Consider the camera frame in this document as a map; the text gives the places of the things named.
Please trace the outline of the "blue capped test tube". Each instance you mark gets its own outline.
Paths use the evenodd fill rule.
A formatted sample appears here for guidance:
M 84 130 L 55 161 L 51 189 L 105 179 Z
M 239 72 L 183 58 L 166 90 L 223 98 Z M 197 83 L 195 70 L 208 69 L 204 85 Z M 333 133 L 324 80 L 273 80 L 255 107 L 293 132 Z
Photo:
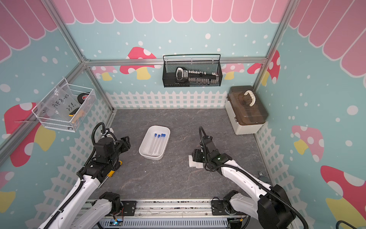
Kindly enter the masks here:
M 164 144 L 165 137 L 166 137 L 166 134 L 162 134 L 160 137 L 160 142 L 159 142 L 158 148 L 157 148 L 158 155 L 161 155 L 161 149 L 162 149 L 162 145 Z
M 156 145 L 155 150 L 153 152 L 154 154 L 159 154 L 159 148 L 160 148 L 164 138 L 165 138 L 165 134 L 161 134 L 160 137 L 158 138 L 157 145 Z
M 152 155 L 153 155 L 153 154 L 155 154 L 156 148 L 157 148 L 158 143 L 159 143 L 159 141 L 160 141 L 160 137 L 161 137 L 161 135 L 157 135 L 157 138 L 156 138 L 156 139 L 155 139 L 155 141 L 154 141 L 154 144 L 153 144 L 153 146 L 152 146 L 152 150 L 151 150 L 151 154 L 152 154 Z
M 155 143 L 157 141 L 157 139 L 160 137 L 160 135 L 158 135 L 157 133 L 154 134 L 154 138 L 152 140 L 152 143 L 151 143 L 151 146 L 149 148 L 149 154 L 152 155 L 153 154 L 153 149 L 154 149 L 154 146 L 155 146 Z

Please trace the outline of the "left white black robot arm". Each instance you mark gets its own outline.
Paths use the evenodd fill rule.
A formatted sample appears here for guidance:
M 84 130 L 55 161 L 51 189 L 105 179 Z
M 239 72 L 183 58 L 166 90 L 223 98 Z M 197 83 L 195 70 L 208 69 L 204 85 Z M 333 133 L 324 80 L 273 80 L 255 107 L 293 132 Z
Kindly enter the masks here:
M 118 139 L 105 123 L 98 123 L 92 131 L 93 150 L 85 164 L 77 172 L 78 179 L 60 206 L 39 227 L 41 229 L 91 229 L 107 215 L 113 218 L 121 214 L 124 204 L 120 195 L 113 192 L 102 194 L 81 217 L 78 213 L 92 195 L 120 168 L 120 154 L 131 148 L 128 136 Z

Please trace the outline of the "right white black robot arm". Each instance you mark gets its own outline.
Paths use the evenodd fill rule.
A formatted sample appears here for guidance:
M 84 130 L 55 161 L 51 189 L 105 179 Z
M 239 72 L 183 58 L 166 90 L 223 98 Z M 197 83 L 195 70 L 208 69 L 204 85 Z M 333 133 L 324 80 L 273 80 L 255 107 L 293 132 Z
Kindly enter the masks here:
M 259 180 L 232 157 L 219 153 L 211 136 L 201 136 L 200 147 L 192 153 L 191 162 L 203 164 L 207 171 L 218 172 L 250 196 L 250 201 L 240 193 L 230 196 L 228 202 L 234 211 L 256 218 L 264 229 L 286 229 L 295 219 L 299 219 L 305 229 L 309 228 L 281 186 L 271 186 Z

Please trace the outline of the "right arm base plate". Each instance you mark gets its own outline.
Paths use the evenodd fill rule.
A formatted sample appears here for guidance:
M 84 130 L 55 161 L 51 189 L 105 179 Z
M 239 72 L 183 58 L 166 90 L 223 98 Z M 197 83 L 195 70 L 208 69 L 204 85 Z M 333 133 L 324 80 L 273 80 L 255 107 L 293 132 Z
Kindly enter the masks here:
M 230 203 L 223 199 L 213 198 L 211 200 L 211 211 L 213 216 L 245 216 L 245 213 L 234 210 Z

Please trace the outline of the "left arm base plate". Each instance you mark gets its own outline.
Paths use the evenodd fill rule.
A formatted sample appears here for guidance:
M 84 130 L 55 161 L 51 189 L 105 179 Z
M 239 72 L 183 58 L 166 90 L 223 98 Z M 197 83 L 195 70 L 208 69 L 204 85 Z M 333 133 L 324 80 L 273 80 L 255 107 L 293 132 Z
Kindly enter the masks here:
M 134 216 L 136 211 L 137 201 L 123 200 L 112 202 L 112 209 L 109 216 L 127 217 Z

